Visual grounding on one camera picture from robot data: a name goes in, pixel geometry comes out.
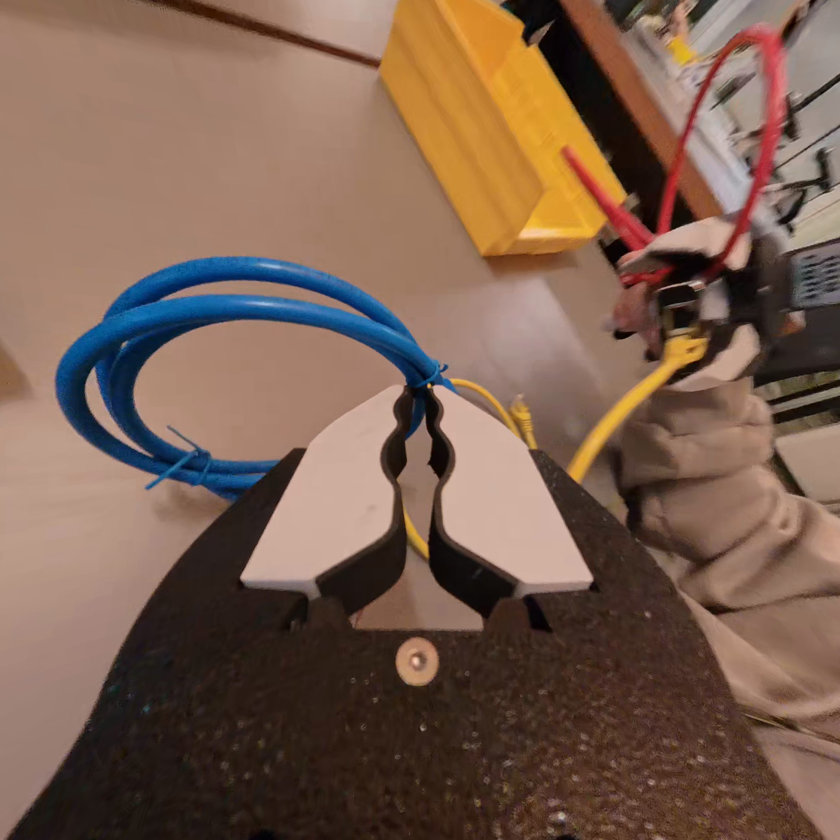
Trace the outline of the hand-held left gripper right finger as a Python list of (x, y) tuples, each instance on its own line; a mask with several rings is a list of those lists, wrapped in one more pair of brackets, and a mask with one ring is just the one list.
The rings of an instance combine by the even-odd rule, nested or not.
[(441, 385), (427, 390), (426, 423), (436, 582), (483, 618), (506, 599), (590, 590), (593, 574), (528, 447)]

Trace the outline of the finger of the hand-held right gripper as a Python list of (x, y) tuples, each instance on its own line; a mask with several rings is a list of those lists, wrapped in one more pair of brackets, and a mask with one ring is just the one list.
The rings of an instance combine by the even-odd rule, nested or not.
[(693, 372), (674, 379), (672, 392), (704, 392), (750, 377), (763, 359), (759, 332), (751, 324), (719, 329)]
[(750, 231), (741, 234), (726, 255), (721, 256), (736, 228), (727, 218), (708, 218), (656, 236), (649, 245), (626, 255), (620, 262), (620, 275), (647, 275), (662, 270), (686, 270), (699, 275), (711, 269), (744, 270), (752, 254)]

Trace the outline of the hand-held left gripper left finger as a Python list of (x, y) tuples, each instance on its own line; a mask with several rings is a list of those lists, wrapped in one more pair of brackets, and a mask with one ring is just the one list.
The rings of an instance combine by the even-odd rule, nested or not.
[(334, 420), (294, 469), (240, 575), (243, 586), (363, 610), (403, 573), (411, 391), (392, 385)]

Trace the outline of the black ethernet splitter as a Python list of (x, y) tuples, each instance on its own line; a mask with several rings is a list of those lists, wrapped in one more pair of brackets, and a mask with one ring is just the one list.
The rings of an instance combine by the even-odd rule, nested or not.
[(691, 335), (700, 325), (701, 299), (707, 285), (702, 280), (688, 280), (657, 289), (654, 299), (658, 322), (666, 340)]

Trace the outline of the large yellow storage bin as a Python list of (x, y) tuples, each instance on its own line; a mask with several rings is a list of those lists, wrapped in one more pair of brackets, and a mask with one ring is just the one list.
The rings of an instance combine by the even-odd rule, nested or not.
[(483, 257), (577, 249), (606, 224), (563, 156), (627, 195), (523, 23), (496, 2), (401, 1), (380, 77)]

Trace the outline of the person's right hand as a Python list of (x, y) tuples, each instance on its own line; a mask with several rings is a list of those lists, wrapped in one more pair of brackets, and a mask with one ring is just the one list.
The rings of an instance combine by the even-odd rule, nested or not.
[(622, 289), (612, 310), (607, 331), (615, 341), (638, 337), (644, 342), (645, 360), (660, 361), (665, 340), (655, 290), (643, 281)]

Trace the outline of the black-framed printed tag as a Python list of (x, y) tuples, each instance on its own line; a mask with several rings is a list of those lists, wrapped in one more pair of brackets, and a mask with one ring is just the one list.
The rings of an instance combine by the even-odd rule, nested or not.
[(839, 305), (839, 240), (791, 253), (791, 307), (794, 310)]

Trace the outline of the beige zip sweatshirt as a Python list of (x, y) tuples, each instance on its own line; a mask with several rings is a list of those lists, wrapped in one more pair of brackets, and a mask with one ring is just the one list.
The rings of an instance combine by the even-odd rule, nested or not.
[(839, 838), (839, 598), (715, 615), (683, 596), (764, 757), (823, 838)]

